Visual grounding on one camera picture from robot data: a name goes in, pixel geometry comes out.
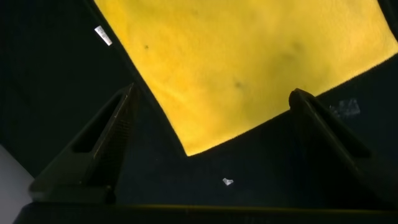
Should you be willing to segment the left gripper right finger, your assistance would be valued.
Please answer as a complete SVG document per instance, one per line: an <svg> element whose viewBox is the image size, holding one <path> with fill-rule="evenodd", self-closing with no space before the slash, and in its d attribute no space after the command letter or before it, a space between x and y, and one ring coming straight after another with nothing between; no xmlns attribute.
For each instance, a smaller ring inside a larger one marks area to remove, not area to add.
<svg viewBox="0 0 398 224"><path fill-rule="evenodd" d="M397 166L368 148L310 93L295 89L289 106L303 153L330 205L397 210Z"/></svg>

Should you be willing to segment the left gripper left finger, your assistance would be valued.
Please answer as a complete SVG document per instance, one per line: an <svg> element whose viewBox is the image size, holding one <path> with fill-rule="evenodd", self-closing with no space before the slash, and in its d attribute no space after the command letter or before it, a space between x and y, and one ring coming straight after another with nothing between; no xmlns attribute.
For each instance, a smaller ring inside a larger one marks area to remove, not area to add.
<svg viewBox="0 0 398 224"><path fill-rule="evenodd" d="M113 203L137 108L137 88L119 91L35 178L34 202Z"/></svg>

